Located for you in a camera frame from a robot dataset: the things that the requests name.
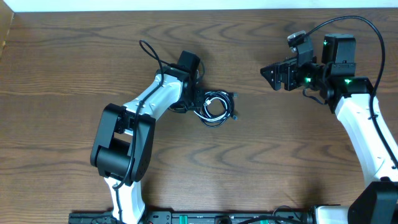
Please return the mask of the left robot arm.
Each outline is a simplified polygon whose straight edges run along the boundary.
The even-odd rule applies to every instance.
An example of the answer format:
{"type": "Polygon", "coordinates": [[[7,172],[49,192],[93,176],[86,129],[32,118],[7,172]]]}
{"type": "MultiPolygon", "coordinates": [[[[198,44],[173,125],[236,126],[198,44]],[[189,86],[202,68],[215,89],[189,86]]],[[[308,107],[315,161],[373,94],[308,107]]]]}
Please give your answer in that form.
{"type": "Polygon", "coordinates": [[[200,58],[183,51],[177,63],[161,66],[152,84],[130,102],[108,104],[101,115],[90,164],[111,191],[111,223],[139,223],[146,206],[141,179],[150,163],[156,121],[168,110],[199,108],[204,92],[197,87],[200,58]]]}

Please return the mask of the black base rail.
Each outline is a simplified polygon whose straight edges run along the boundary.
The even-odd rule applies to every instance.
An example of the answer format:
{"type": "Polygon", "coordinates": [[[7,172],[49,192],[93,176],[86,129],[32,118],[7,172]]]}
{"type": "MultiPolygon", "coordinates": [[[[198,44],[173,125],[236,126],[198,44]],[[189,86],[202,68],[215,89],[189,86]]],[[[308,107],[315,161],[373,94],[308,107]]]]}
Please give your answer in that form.
{"type": "MultiPolygon", "coordinates": [[[[279,211],[274,213],[198,213],[198,212],[147,212],[138,224],[219,224],[219,223],[315,223],[309,213],[279,211]]],[[[71,213],[68,224],[116,223],[111,212],[71,213]]]]}

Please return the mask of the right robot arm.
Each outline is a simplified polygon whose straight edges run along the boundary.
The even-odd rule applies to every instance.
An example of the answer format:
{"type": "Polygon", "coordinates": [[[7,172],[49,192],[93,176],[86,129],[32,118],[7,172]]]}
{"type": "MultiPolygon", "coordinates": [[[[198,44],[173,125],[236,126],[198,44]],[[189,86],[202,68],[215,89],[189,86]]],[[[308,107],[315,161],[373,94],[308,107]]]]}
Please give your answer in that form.
{"type": "Polygon", "coordinates": [[[397,223],[397,144],[372,98],[373,86],[355,76],[356,40],[349,34],[327,34],[322,62],[317,63],[305,31],[287,38],[295,57],[260,70],[275,90],[303,86],[319,91],[343,125],[361,164],[365,189],[349,206],[317,205],[307,223],[397,223]]]}

